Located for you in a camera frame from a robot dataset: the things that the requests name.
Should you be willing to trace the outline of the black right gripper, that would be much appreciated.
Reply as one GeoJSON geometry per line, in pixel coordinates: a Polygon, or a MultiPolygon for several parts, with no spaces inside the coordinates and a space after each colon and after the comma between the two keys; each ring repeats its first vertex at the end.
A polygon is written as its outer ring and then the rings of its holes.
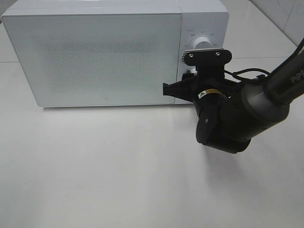
{"type": "Polygon", "coordinates": [[[162,84],[163,95],[171,96],[194,105],[223,104],[235,92],[238,83],[225,78],[225,73],[200,75],[184,73],[181,81],[162,84]]]}

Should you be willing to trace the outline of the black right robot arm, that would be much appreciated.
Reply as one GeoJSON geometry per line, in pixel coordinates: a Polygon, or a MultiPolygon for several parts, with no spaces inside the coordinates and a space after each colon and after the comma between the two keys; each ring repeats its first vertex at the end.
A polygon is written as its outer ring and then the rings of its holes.
{"type": "Polygon", "coordinates": [[[187,71],[181,81],[163,84],[163,94],[194,104],[198,123],[196,140],[229,153],[244,151],[253,137],[284,121],[293,100],[304,93],[304,45],[272,72],[242,76],[249,69],[231,73],[232,59],[223,48],[186,50],[181,60],[196,72],[187,71]]]}

